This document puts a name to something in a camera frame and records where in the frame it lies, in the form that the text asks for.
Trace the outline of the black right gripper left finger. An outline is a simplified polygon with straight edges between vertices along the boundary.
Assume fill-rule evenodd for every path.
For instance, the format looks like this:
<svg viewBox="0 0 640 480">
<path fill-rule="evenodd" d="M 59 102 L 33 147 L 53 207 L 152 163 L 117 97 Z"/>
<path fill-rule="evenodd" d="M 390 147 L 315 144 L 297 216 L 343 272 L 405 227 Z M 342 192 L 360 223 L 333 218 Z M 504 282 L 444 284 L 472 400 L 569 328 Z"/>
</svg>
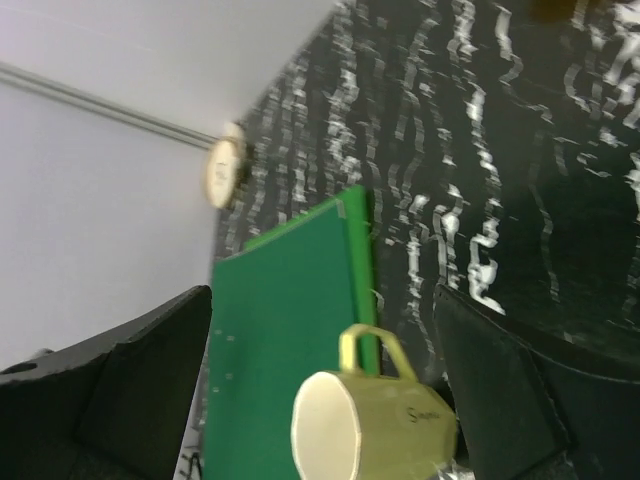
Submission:
<svg viewBox="0 0 640 480">
<path fill-rule="evenodd" d="M 170 479 L 211 320 L 211 290 L 1 373 L 4 479 Z"/>
</svg>

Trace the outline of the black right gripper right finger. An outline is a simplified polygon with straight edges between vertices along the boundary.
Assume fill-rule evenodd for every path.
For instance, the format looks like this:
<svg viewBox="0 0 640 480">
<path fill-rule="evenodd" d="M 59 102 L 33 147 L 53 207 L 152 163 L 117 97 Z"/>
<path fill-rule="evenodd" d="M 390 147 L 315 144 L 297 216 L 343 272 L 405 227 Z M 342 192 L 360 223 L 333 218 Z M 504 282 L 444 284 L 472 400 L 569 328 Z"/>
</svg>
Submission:
<svg viewBox="0 0 640 480">
<path fill-rule="evenodd" d="M 638 365 L 443 284 L 433 322 L 476 478 L 638 478 Z"/>
</svg>

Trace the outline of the white mesh laundry bag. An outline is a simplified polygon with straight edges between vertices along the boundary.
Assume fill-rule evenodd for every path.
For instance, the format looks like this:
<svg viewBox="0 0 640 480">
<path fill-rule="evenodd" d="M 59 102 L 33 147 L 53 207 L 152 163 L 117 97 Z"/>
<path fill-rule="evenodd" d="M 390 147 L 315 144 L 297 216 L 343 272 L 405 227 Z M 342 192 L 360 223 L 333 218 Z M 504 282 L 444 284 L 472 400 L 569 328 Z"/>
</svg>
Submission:
<svg viewBox="0 0 640 480">
<path fill-rule="evenodd" d="M 224 134 L 209 149 L 204 170 L 204 190 L 213 207 L 226 209 L 232 203 L 247 159 L 245 130 L 238 123 L 227 123 Z"/>
</svg>

